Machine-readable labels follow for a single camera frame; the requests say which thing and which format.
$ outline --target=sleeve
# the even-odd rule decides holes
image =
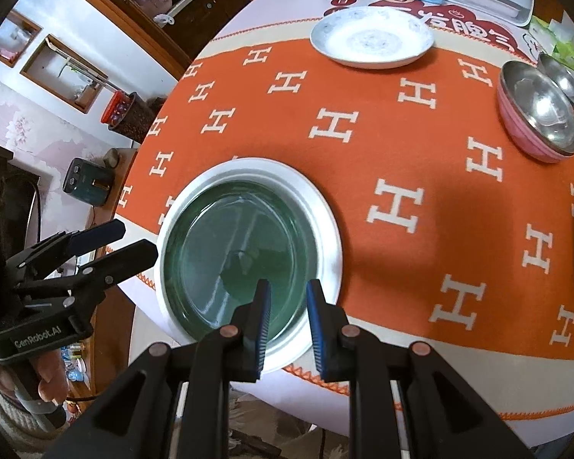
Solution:
[[[63,430],[44,431],[29,412],[0,393],[0,431],[20,457],[40,458]]]

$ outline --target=floral wallpaper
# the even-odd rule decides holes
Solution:
[[[14,153],[16,165],[41,179],[41,237],[81,230],[91,206],[62,191],[74,157],[102,158],[111,148],[43,109],[0,82],[0,145]]]

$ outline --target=tablecloth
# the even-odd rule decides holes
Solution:
[[[331,62],[310,30],[351,5],[417,15],[435,47],[383,72]],[[334,212],[339,303],[353,323],[397,345],[429,340],[528,445],[569,433],[574,157],[545,165],[522,154],[495,94],[499,67],[538,50],[525,31],[456,5],[254,0],[202,51],[149,131],[115,248],[155,241],[173,200],[206,169],[243,156],[284,162]],[[179,339],[159,313],[152,271],[122,288]],[[249,391],[347,431],[347,385],[321,382],[311,352],[278,373]]]

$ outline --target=green air fryer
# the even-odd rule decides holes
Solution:
[[[62,189],[81,202],[99,207],[108,199],[114,181],[112,169],[75,158],[70,163]]]

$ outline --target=orange tablecloth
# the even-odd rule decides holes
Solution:
[[[315,22],[202,52],[128,177],[118,214],[130,238],[156,236],[210,167],[279,160],[336,216],[339,302],[355,323],[392,343],[430,340],[505,419],[573,411],[574,157],[538,163],[504,131],[499,67],[522,54],[435,29],[414,64],[354,70],[313,50]],[[153,287],[151,271],[141,279]],[[288,369],[319,383],[311,357]]]

